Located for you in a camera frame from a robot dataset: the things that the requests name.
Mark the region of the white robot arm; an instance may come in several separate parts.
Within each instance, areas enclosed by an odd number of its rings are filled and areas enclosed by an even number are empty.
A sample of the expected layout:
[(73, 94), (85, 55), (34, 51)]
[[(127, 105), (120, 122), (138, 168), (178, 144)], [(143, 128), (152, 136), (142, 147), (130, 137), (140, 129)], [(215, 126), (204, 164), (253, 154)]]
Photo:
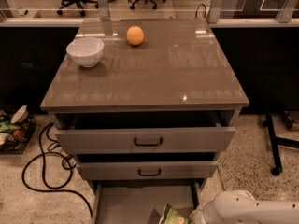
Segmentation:
[(199, 205), (193, 224), (299, 224), (299, 202), (256, 200), (245, 190), (223, 191)]

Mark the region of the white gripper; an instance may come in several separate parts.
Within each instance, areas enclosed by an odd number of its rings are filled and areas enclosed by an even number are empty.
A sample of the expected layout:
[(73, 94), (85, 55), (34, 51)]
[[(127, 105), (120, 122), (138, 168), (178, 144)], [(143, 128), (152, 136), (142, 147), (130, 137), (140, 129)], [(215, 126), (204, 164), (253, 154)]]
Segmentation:
[(195, 209), (193, 224), (214, 224), (213, 208), (210, 203), (200, 204)]

